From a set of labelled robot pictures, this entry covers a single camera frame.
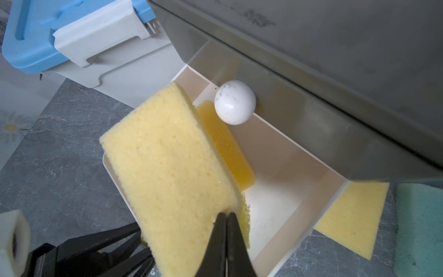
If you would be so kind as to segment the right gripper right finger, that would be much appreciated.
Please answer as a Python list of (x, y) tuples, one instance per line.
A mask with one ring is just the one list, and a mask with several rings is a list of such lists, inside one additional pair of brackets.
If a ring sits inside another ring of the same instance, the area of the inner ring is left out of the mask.
[(235, 213), (227, 217), (226, 259), (228, 277), (257, 277)]

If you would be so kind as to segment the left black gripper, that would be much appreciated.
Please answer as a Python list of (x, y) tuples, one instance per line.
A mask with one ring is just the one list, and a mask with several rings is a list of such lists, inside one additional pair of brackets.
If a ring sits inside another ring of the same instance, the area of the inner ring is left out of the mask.
[(67, 267), (97, 267), (98, 277), (137, 277), (155, 264), (141, 244), (136, 222), (117, 229), (72, 238), (56, 247), (44, 243), (28, 255), (22, 277), (67, 277)]

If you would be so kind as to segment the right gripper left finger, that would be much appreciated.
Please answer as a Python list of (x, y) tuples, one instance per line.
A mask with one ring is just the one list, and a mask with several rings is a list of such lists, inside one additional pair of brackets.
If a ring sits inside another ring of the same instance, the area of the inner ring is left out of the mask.
[(227, 247), (227, 217), (219, 213), (205, 251), (203, 260), (195, 277), (225, 277)]

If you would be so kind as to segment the pale yellow sponge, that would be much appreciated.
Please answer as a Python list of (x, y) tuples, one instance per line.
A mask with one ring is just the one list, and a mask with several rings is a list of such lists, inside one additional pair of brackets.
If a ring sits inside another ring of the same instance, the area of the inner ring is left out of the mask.
[(170, 83), (100, 137), (164, 277), (193, 277), (219, 213), (246, 207), (195, 107)]

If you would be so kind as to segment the bright yellow sponge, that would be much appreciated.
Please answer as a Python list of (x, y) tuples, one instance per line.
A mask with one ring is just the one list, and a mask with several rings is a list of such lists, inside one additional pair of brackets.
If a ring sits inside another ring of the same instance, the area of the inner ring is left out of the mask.
[(229, 127), (218, 117), (215, 105), (205, 101), (196, 110), (240, 191), (247, 190), (255, 184), (256, 174)]

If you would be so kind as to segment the yellow green-backed sponge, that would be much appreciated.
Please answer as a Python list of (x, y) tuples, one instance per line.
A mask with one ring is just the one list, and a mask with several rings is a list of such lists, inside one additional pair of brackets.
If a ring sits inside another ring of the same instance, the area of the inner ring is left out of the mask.
[(388, 189), (386, 182), (349, 183), (314, 229), (370, 260)]

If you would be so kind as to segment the light green sponge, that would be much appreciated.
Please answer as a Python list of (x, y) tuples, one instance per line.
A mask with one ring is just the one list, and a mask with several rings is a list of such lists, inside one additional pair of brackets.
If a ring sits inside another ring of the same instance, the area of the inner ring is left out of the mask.
[(443, 275), (443, 190), (400, 184), (393, 271), (398, 277)]

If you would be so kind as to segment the green three-drawer cabinet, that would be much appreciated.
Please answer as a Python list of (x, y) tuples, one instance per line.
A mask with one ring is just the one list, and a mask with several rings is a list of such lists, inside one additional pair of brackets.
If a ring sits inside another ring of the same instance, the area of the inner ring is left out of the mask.
[(150, 1), (200, 100), (246, 83), (250, 257), (276, 274), (353, 181), (443, 183), (441, 1)]

